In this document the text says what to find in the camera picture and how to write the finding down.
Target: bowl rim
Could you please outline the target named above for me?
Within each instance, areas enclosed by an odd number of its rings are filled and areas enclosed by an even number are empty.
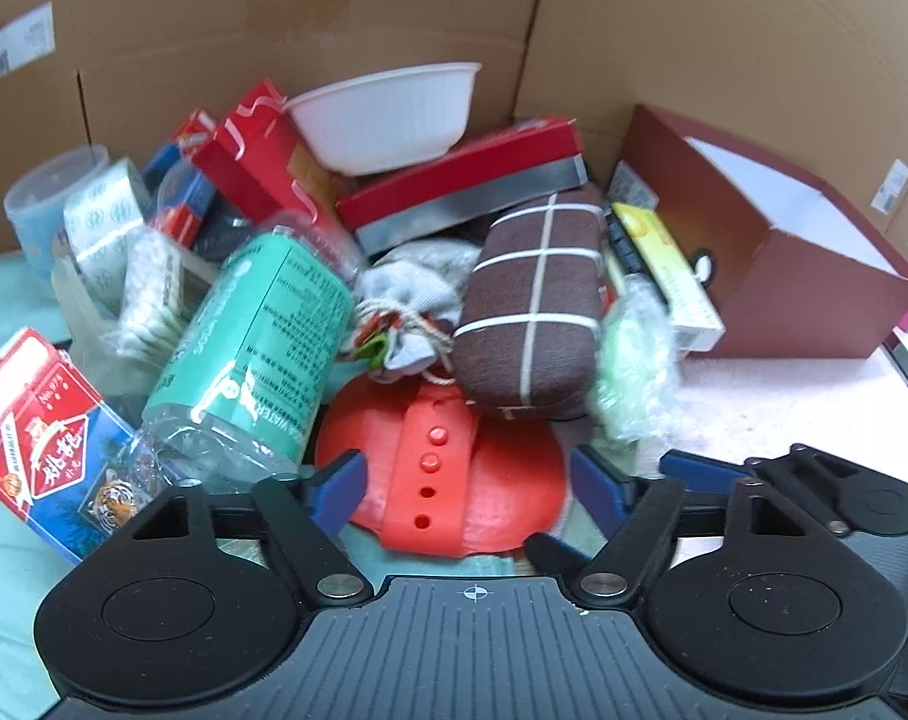
[[[327,84],[326,86],[318,87],[317,89],[311,89],[310,92],[305,92],[302,95],[297,95],[297,97],[292,100],[288,100],[284,105],[284,108],[294,108],[300,103],[306,103],[308,100],[321,97],[321,95],[340,92],[354,86],[362,86],[384,79],[397,79],[398,77],[403,76],[419,76],[419,74],[428,73],[463,73],[464,71],[470,71],[470,73],[476,74],[480,69],[480,62],[442,62],[433,65],[412,65],[406,68],[396,68],[395,70],[383,70],[380,71],[380,73],[357,76],[356,79],[346,79],[344,81],[337,81],[335,83]]]

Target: white label sticker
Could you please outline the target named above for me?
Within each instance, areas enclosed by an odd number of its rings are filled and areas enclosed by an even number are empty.
[[[614,169],[614,177],[610,180],[607,198],[613,202],[622,202],[625,205],[634,205],[649,211],[657,208],[657,203],[660,201],[660,197],[654,194],[654,190],[649,188],[647,182],[637,175],[633,167],[630,167],[624,160],[618,162]]]
[[[887,171],[887,178],[880,185],[874,199],[870,201],[870,207],[884,214],[891,213],[894,205],[897,204],[900,193],[907,186],[907,180],[908,167],[899,159],[895,159],[894,165],[891,165],[891,169]]]
[[[48,2],[0,29],[0,79],[53,50],[53,6]]]

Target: tiger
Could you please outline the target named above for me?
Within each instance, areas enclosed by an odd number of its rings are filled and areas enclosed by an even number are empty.
[[[107,533],[113,533],[117,528],[124,527],[145,506],[146,501],[143,493],[110,469],[107,470],[106,480],[97,490],[87,511],[97,518]]]

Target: red and silver box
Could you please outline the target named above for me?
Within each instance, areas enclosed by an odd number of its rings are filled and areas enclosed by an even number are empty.
[[[364,254],[587,181],[580,134],[567,119],[534,119],[397,172],[337,201]]]

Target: open brown box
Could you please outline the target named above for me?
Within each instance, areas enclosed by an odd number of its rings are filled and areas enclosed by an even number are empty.
[[[710,258],[707,293],[727,328],[711,355],[868,357],[908,309],[908,262],[807,170],[644,105],[621,160],[684,254]]]

